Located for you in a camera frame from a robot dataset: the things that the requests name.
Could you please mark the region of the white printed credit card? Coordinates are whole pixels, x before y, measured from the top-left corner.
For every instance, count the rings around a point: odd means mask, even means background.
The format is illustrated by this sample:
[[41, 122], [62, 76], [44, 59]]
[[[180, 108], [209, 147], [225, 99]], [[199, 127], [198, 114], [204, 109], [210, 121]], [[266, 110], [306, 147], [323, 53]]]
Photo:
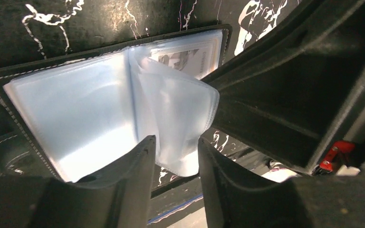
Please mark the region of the white printed credit card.
[[150, 59], [200, 80], [217, 68], [218, 47], [215, 40], [184, 45], [167, 43], [153, 48]]

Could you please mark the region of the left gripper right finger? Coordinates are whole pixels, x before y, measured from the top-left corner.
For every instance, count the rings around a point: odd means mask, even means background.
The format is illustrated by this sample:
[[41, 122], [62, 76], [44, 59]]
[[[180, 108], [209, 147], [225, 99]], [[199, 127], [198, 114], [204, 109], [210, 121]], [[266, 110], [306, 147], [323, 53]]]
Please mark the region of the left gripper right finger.
[[365, 176], [263, 178], [198, 143], [210, 228], [365, 228]]

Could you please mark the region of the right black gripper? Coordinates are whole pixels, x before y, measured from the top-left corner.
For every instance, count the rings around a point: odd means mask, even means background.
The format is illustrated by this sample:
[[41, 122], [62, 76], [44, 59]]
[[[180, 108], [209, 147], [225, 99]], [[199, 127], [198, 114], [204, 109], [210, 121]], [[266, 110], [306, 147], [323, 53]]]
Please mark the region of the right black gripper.
[[298, 172], [365, 172], [365, 0], [303, 0], [206, 82], [214, 126]]

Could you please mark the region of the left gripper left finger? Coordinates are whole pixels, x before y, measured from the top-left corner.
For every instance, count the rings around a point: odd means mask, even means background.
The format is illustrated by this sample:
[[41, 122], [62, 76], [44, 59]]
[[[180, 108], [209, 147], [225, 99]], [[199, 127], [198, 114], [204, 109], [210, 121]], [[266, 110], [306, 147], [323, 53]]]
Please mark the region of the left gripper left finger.
[[145, 228], [156, 138], [83, 178], [0, 177], [0, 228]]

